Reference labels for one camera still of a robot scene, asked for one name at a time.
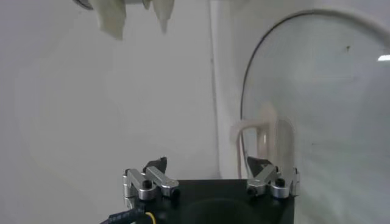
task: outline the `yellow wire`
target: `yellow wire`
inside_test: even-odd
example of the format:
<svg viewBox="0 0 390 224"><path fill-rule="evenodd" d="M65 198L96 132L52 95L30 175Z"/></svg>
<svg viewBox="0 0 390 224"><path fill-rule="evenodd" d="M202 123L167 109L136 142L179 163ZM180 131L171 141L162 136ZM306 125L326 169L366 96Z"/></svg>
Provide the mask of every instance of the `yellow wire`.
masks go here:
<svg viewBox="0 0 390 224"><path fill-rule="evenodd" d="M151 212L145 212L145 215L148 215L152 219L153 224L157 223L156 218L154 217L154 215Z"/></svg>

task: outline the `black cable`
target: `black cable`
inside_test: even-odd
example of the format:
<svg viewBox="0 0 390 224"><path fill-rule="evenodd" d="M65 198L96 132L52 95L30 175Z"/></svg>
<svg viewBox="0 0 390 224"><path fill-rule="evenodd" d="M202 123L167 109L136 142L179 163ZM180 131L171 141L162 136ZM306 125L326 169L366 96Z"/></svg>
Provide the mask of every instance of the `black cable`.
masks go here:
<svg viewBox="0 0 390 224"><path fill-rule="evenodd" d="M145 215L145 208L135 208L128 211L112 214L101 224L129 224L135 222L142 215Z"/></svg>

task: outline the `black base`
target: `black base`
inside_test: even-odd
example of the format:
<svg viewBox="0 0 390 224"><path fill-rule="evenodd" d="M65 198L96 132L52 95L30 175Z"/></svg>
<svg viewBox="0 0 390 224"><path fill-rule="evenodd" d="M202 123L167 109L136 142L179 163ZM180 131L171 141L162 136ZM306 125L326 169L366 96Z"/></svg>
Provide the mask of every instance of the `black base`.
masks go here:
<svg viewBox="0 0 390 224"><path fill-rule="evenodd" d="M246 180L181 180L180 197L158 195L154 201L138 201L152 212L158 224L293 224L294 198L279 200L268 192L250 198ZM151 224L143 217L137 224Z"/></svg>

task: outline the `white fabric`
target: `white fabric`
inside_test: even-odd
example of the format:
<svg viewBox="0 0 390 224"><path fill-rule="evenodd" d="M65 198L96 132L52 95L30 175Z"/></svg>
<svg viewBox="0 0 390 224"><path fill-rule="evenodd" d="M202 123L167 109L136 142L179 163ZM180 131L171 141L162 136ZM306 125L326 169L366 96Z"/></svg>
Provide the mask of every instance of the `white fabric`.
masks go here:
<svg viewBox="0 0 390 224"><path fill-rule="evenodd" d="M123 28L126 20L126 6L123 0L90 0L97 13L100 29L123 40Z"/></svg>

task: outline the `white wall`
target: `white wall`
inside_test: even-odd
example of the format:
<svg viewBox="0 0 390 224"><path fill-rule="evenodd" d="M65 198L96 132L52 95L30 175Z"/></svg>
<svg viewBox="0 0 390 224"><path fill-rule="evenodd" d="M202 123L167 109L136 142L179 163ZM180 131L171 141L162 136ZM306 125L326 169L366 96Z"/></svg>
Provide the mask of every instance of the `white wall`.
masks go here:
<svg viewBox="0 0 390 224"><path fill-rule="evenodd" d="M99 223L121 174L168 157L217 178L209 5L176 1L167 35L128 7L125 40L71 0L0 2L0 220Z"/></svg>

